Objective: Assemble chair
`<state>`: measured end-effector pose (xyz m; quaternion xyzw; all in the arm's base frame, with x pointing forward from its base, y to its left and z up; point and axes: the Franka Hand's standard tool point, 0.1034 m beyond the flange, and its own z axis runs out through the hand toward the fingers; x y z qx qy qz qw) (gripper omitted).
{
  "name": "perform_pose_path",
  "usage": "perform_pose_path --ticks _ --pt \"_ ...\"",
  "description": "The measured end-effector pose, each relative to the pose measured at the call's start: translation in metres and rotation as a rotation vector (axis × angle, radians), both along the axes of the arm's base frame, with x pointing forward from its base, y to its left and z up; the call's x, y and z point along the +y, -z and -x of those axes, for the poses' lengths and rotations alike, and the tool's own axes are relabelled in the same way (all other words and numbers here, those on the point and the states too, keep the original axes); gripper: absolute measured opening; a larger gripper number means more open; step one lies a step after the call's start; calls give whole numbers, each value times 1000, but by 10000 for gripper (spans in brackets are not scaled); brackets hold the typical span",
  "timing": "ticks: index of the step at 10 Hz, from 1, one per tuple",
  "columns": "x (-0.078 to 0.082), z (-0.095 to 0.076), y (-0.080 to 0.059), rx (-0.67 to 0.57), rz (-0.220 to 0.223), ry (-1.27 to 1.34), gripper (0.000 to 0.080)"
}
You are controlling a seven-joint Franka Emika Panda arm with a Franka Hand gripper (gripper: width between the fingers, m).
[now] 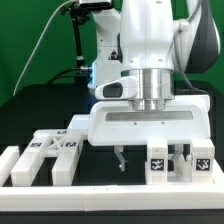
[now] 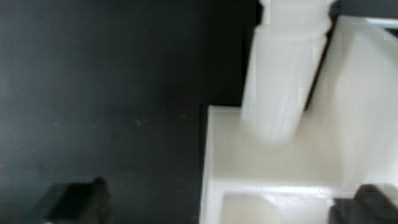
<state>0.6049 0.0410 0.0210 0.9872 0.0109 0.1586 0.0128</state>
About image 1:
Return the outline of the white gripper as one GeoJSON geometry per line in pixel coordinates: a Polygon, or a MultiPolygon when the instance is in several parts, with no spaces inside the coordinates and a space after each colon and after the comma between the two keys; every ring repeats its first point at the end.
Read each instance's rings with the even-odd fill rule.
{"type": "MultiPolygon", "coordinates": [[[[145,145],[150,140],[188,143],[211,136],[207,95],[177,95],[162,110],[136,111],[137,79],[125,77],[96,88],[98,102],[89,117],[88,141],[93,146],[115,146],[122,172],[128,170],[123,146],[145,145]]],[[[176,171],[182,144],[168,146],[168,171],[176,171]]]]}

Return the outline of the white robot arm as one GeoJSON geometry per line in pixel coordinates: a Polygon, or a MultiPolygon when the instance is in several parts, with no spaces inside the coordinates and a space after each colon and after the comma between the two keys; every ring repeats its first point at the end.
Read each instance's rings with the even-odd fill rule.
{"type": "Polygon", "coordinates": [[[210,97],[187,85],[173,93],[175,72],[202,73],[220,54],[209,0],[186,0],[189,16],[173,19],[171,0],[124,0],[121,77],[96,88],[88,141],[94,146],[145,145],[150,172],[164,171],[168,146],[190,146],[193,173],[212,172],[210,97]]]}

